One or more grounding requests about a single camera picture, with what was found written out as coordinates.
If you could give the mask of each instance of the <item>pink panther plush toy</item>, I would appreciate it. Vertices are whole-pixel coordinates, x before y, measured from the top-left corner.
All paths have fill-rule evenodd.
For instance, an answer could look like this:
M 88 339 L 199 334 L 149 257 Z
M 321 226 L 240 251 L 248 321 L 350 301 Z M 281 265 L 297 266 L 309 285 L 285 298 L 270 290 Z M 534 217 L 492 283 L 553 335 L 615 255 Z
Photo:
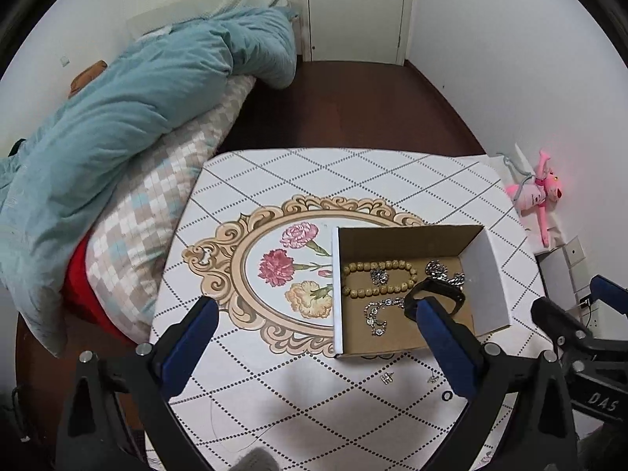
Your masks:
M 556 176 L 547 162 L 550 155 L 543 150 L 539 152 L 541 156 L 539 164 L 535 168 L 535 181 L 533 183 L 523 184 L 517 198 L 519 185 L 513 184 L 506 187 L 506 193 L 513 199 L 515 208 L 521 213 L 532 207 L 537 207 L 539 218 L 539 226 L 541 227 L 541 239 L 545 248 L 550 246 L 550 235 L 548 234 L 547 217 L 545 214 L 545 206 L 548 199 L 557 202 L 563 196 L 562 185 L 558 176 Z

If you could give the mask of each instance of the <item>light blue comforter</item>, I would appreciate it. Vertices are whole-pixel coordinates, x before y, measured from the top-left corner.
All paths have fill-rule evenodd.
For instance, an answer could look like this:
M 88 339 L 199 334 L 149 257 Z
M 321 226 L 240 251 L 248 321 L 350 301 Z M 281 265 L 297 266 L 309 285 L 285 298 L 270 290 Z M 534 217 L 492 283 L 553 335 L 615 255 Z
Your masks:
M 50 352 L 65 347 L 68 262 L 128 160 L 215 106 L 231 74 L 288 86 L 296 67 L 291 17 L 288 9 L 236 10 L 137 42 L 17 155 L 0 159 L 0 281 Z

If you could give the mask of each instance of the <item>black watch strap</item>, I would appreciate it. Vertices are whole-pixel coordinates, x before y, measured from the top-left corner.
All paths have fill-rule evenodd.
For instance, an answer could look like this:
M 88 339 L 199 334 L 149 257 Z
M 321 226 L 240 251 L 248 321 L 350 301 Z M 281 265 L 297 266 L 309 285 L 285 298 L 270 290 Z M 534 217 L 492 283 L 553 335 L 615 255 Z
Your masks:
M 449 314 L 450 316 L 456 315 L 460 308 L 465 304 L 465 295 L 463 294 L 460 288 L 448 283 L 447 281 L 427 277 L 420 283 L 417 283 L 410 292 L 407 293 L 403 302 L 403 312 L 409 319 L 412 319 L 416 322 L 416 304 L 423 298 L 416 298 L 415 296 L 419 292 L 432 292 L 432 294 L 439 294 L 441 296 L 445 296 L 446 298 L 452 299 L 456 306 L 453 308 L 453 311 Z

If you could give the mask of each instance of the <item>open cardboard box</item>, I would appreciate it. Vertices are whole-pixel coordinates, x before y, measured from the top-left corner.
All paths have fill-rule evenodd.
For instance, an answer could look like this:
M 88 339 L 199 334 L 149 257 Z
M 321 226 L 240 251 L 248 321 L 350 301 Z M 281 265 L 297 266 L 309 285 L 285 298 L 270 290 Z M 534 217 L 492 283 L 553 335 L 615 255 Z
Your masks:
M 379 310 L 378 319 L 387 321 L 384 335 L 374 336 L 366 324 L 364 307 L 372 301 L 403 297 L 407 292 L 352 299 L 341 292 L 340 278 L 344 265 L 351 262 L 405 260 L 417 269 L 419 281 L 425 277 L 425 266 L 438 259 L 446 265 L 449 276 L 464 272 L 463 292 L 466 301 L 454 320 L 481 336 L 507 328 L 511 314 L 506 304 L 499 265 L 493 253 L 489 234 L 480 225 L 426 225 L 395 228 L 336 228 L 332 231 L 334 269 L 334 349 L 337 356 L 376 355 L 427 347 L 416 323 L 407 319 L 398 307 Z M 405 270 L 390 270 L 388 285 L 407 281 Z M 371 288 L 368 272 L 354 272 L 346 285 L 352 289 Z M 434 296 L 451 313 L 454 302 Z

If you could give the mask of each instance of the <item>silver necklace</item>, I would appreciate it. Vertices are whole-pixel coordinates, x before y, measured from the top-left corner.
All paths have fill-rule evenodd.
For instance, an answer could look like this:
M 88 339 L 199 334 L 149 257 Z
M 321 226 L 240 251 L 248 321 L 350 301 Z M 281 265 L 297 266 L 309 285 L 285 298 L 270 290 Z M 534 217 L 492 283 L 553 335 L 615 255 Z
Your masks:
M 366 323 L 371 326 L 371 335 L 382 336 L 386 331 L 388 322 L 378 320 L 378 312 L 381 308 L 400 307 L 403 310 L 403 298 L 388 298 L 381 301 L 374 301 L 364 307 Z

